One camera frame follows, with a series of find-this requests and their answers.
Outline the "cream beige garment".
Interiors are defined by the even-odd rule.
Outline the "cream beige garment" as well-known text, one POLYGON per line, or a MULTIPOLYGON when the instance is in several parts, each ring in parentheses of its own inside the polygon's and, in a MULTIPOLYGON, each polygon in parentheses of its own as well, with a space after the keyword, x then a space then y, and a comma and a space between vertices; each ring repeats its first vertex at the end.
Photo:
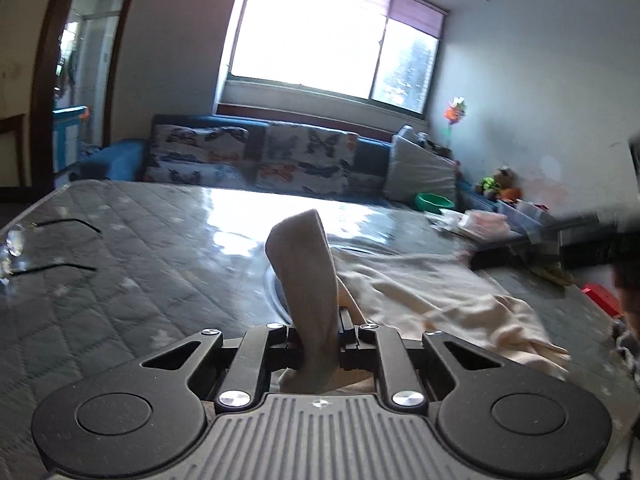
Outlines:
POLYGON ((364 255, 331 248, 317 211, 274 226, 265 253, 280 280, 304 360, 280 377, 286 393, 326 393, 368 382, 338 367, 338 310, 419 340, 441 330, 552 377, 567 378, 567 351, 535 310, 457 255, 364 255))

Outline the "folded pink clothes stack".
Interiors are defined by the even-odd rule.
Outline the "folded pink clothes stack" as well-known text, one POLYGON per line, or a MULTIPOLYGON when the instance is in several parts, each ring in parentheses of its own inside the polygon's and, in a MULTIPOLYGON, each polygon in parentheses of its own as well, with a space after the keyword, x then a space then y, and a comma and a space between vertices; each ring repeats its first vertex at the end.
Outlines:
POLYGON ((504 214, 484 210, 459 211, 442 209, 439 214, 426 212, 425 218, 434 229, 446 231, 484 242, 510 237, 512 231, 504 214))

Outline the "red small object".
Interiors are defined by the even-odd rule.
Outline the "red small object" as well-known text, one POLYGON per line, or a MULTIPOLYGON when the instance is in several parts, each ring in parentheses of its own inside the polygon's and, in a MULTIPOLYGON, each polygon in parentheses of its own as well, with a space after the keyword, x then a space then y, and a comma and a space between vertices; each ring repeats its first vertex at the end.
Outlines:
POLYGON ((620 318, 623 315, 620 300, 604 286, 588 283, 582 288, 582 292, 611 318, 620 318))

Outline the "clear plastic storage box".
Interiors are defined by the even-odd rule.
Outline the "clear plastic storage box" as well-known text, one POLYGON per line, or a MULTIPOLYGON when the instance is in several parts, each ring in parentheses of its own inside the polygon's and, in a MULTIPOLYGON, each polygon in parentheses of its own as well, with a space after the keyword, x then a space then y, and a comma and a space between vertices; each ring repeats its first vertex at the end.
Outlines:
POLYGON ((524 200, 519 200, 515 205, 499 200, 496 213, 503 214, 510 229, 520 234, 538 231, 554 222, 554 218, 548 211, 524 200))

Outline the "plush toys pile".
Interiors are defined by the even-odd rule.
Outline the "plush toys pile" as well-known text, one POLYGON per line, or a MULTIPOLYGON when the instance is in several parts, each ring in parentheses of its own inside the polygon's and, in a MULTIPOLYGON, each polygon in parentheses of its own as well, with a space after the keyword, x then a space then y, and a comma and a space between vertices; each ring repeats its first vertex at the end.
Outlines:
POLYGON ((491 202, 516 204, 522 198, 518 178, 508 166, 498 168, 491 176, 484 177, 474 186, 474 192, 491 202))

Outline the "green plastic bowl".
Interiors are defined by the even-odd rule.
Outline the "green plastic bowl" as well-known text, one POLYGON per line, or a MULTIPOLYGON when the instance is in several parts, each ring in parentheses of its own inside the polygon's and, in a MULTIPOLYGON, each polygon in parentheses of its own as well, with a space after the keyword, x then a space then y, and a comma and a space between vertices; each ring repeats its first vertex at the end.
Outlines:
POLYGON ((445 196, 434 193, 419 193, 414 196, 417 210, 441 214, 442 210, 455 210, 456 204, 445 196))

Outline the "colourful pinwheel toy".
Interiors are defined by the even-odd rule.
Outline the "colourful pinwheel toy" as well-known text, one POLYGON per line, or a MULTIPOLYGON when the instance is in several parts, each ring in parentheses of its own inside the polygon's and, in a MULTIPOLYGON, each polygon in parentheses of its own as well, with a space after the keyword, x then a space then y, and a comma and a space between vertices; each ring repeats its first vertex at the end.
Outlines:
POLYGON ((454 128, 455 125, 461 122, 463 118, 465 118, 465 115, 466 115, 465 98, 462 98, 462 96, 456 96, 448 103, 448 106, 444 114, 447 121, 447 130, 446 130, 447 146, 450 146, 452 129, 454 128))

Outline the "right butterfly print cushion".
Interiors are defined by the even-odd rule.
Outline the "right butterfly print cushion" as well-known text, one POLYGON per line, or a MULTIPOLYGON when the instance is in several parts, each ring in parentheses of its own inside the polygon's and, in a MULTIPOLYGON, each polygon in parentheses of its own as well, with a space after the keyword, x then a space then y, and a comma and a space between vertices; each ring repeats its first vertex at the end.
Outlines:
POLYGON ((354 132, 272 122, 266 130, 256 186, 276 193, 343 195, 358 140, 354 132))

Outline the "butterfly print cushion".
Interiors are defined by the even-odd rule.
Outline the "butterfly print cushion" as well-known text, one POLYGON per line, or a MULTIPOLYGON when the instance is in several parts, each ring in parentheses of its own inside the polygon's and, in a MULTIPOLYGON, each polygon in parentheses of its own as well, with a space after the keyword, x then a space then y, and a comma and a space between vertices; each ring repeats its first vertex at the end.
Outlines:
POLYGON ((240 127, 156 125, 144 180, 154 183, 247 188, 258 163, 245 157, 248 131, 240 127))
POLYGON ((343 195, 358 140, 354 132, 272 122, 266 130, 256 186, 276 193, 343 195))

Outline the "left butterfly print cushion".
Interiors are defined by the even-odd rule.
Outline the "left butterfly print cushion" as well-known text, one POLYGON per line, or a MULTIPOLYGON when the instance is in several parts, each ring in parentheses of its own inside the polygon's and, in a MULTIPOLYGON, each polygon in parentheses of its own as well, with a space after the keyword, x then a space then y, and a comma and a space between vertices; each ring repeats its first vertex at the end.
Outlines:
POLYGON ((245 157, 248 131, 240 127, 156 125, 144 180, 154 183, 247 188, 258 163, 245 157))

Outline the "blue sofa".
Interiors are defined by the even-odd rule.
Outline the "blue sofa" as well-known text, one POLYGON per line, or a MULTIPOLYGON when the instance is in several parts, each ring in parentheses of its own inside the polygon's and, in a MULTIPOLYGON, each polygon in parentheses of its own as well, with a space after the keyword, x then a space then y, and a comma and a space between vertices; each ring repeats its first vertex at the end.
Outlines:
MULTIPOLYGON (((272 122, 261 122, 257 119, 231 116, 189 116, 189 115, 157 115, 152 120, 149 139, 125 139, 118 141, 108 148, 91 155, 80 166, 80 173, 74 174, 74 180, 113 180, 113 181, 145 181, 144 170, 148 162, 151 138, 156 125, 178 125, 190 128, 240 127, 248 131, 247 149, 245 157, 260 164, 262 149, 264 148, 266 130, 272 122)), ((421 148, 433 152, 424 146, 424 134, 415 133, 410 126, 403 126, 395 136, 418 144, 421 148)), ((383 142, 359 136, 354 168, 348 179, 347 192, 340 196, 320 196, 312 194, 279 193, 301 195, 309 197, 327 198, 328 200, 346 200, 364 204, 377 204, 398 207, 414 207, 412 204, 393 202, 383 195, 383 186, 387 176, 388 161, 390 160, 390 146, 392 141, 383 142)), ((458 183, 458 166, 456 165, 456 198, 460 200, 458 183)), ((255 180, 247 188, 234 190, 269 192, 256 186, 255 180)))

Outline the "rimless eyeglasses black temples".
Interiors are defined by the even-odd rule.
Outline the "rimless eyeglasses black temples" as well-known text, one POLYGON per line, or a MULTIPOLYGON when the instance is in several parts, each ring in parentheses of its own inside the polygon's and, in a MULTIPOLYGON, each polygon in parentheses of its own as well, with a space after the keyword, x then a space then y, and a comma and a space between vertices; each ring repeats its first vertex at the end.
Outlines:
POLYGON ((74 240, 66 240, 65 231, 55 231, 64 224, 77 224, 96 235, 102 234, 97 226, 79 218, 14 223, 1 241, 1 285, 9 284, 12 278, 54 269, 96 272, 95 266, 70 260, 70 244, 74 240))

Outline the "blue white cabinet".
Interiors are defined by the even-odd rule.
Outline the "blue white cabinet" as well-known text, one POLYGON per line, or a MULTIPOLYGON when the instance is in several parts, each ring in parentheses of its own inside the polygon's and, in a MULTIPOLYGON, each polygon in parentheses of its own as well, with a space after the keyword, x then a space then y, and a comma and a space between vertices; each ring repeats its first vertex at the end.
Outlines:
POLYGON ((90 117, 88 106, 56 108, 52 112, 53 172, 59 174, 78 162, 80 129, 90 117))

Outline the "window with purple blind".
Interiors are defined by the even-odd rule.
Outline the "window with purple blind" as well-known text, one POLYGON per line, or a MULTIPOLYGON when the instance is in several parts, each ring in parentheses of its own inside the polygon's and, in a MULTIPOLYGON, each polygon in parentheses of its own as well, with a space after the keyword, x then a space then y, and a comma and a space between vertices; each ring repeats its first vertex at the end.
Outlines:
POLYGON ((445 16, 421 0, 244 0, 230 74, 421 115, 445 16))

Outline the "dark wooden door frame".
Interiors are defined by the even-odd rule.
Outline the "dark wooden door frame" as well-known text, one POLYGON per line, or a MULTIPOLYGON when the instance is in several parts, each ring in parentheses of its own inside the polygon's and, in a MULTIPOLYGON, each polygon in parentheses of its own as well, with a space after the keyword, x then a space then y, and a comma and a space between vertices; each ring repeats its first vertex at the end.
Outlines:
POLYGON ((116 65, 132 0, 49 0, 40 30, 29 105, 32 188, 47 194, 80 173, 91 155, 112 143, 116 65), (78 162, 53 172, 52 112, 85 105, 78 162))

